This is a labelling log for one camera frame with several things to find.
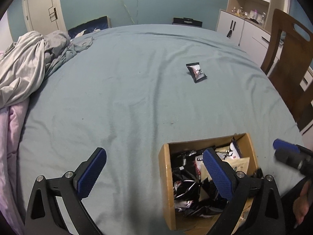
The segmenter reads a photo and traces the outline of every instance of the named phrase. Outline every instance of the light blue bed sheet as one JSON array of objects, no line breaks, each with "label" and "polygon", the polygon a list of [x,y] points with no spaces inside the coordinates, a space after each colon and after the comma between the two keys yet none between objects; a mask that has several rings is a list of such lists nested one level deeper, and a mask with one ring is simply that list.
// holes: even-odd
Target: light blue bed sheet
[{"label": "light blue bed sheet", "polygon": [[[276,138],[302,144],[297,125],[248,55],[214,31],[173,25],[123,26],[93,45],[32,96],[19,146],[19,207],[38,175],[62,176],[97,147],[108,160],[83,200],[104,234],[182,234],[162,215],[158,153],[164,143],[249,132],[264,174],[279,191],[300,176],[273,160]],[[194,83],[187,63],[207,79]],[[69,217],[65,216],[73,231]]]}]

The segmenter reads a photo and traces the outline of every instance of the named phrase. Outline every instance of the pink sheet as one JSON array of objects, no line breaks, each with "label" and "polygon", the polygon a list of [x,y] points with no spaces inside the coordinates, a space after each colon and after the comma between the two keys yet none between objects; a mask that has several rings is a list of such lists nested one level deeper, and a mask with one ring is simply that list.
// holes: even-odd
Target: pink sheet
[{"label": "pink sheet", "polygon": [[0,110],[0,210],[16,234],[24,224],[16,207],[16,157],[29,98]]}]

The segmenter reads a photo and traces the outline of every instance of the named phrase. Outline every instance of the cardboard box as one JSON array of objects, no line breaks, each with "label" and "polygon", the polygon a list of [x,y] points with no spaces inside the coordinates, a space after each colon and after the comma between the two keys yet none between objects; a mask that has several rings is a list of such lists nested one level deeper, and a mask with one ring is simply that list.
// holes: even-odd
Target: cardboard box
[{"label": "cardboard box", "polygon": [[[211,218],[203,217],[183,217],[181,213],[176,213],[174,209],[174,192],[170,156],[174,153],[188,150],[200,150],[206,147],[222,146],[230,144],[232,138],[238,142],[243,157],[250,157],[247,175],[259,168],[255,150],[248,133],[236,134],[226,137],[196,140],[178,143],[164,144],[159,153],[159,166],[162,188],[163,215],[170,230],[184,230],[187,235],[205,235],[217,221],[219,215]],[[252,199],[248,199],[244,211],[249,210]]]}]

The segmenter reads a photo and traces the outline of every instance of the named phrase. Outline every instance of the blue wall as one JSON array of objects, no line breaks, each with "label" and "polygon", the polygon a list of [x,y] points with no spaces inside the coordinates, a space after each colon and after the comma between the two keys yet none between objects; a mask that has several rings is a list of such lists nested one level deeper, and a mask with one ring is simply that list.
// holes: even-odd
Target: blue wall
[{"label": "blue wall", "polygon": [[[313,25],[297,0],[290,0],[289,15],[313,32]],[[310,67],[313,69],[313,61],[311,62]]]},{"label": "blue wall", "polygon": [[[107,15],[112,27],[131,25],[122,0],[60,0],[67,29]],[[203,21],[203,28],[215,30],[219,9],[228,0],[124,0],[135,24],[171,24],[173,17]]]},{"label": "blue wall", "polygon": [[7,9],[7,19],[13,41],[18,41],[18,37],[27,33],[27,28],[23,15],[22,0],[14,0]]}]

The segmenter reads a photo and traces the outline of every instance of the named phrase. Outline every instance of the chair backrest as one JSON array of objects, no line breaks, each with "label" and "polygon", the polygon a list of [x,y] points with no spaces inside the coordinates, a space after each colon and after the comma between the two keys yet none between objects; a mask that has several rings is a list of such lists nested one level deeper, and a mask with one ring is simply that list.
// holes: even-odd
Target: chair backrest
[{"label": "chair backrest", "polygon": [[[309,41],[295,30],[295,25],[308,34]],[[310,84],[306,91],[303,91],[300,86],[313,59],[313,33],[290,15],[275,9],[270,44],[261,66],[266,75],[273,65],[282,31],[286,32],[283,49],[269,79],[283,98],[295,121],[298,121],[304,109],[313,100],[313,84]]]}]

